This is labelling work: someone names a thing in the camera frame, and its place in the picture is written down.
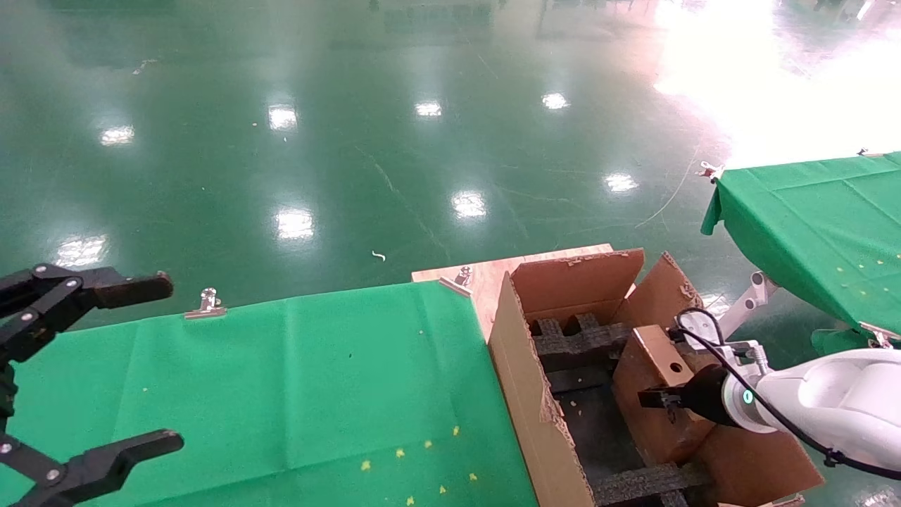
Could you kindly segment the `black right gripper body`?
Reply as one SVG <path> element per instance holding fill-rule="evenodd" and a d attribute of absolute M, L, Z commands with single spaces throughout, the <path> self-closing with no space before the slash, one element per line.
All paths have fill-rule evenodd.
<path fill-rule="evenodd" d="M 707 365 L 700 369 L 680 387 L 681 406 L 712 423 L 738 427 L 725 408 L 723 388 L 729 376 L 730 372 L 722 365 Z"/>

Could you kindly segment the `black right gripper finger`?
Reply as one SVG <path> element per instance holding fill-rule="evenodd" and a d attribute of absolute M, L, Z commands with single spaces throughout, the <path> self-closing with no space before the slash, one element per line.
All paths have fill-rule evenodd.
<path fill-rule="evenodd" d="M 639 403 L 643 408 L 667 411 L 684 408 L 682 389 L 643 389 L 639 392 Z"/>

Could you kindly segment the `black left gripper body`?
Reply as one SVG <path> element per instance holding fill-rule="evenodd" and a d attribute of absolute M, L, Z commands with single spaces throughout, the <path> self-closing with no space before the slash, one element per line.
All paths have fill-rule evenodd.
<path fill-rule="evenodd" d="M 0 430 L 6 430 L 9 418 L 14 415 L 16 383 L 12 365 L 2 365 L 0 374 Z"/>

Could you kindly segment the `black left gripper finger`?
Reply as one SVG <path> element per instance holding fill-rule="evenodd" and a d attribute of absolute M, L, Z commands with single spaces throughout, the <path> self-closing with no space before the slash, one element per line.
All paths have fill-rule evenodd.
<path fill-rule="evenodd" d="M 33 481 L 13 506 L 74 506 L 115 493 L 136 465 L 184 447 L 176 431 L 151 431 L 93 447 L 63 464 L 4 432 L 1 443 L 2 464 Z"/>
<path fill-rule="evenodd" d="M 170 276 L 129 278 L 112 267 L 70 270 L 37 264 L 1 282 L 1 361 L 24 363 L 95 308 L 114 309 L 170 298 Z"/>

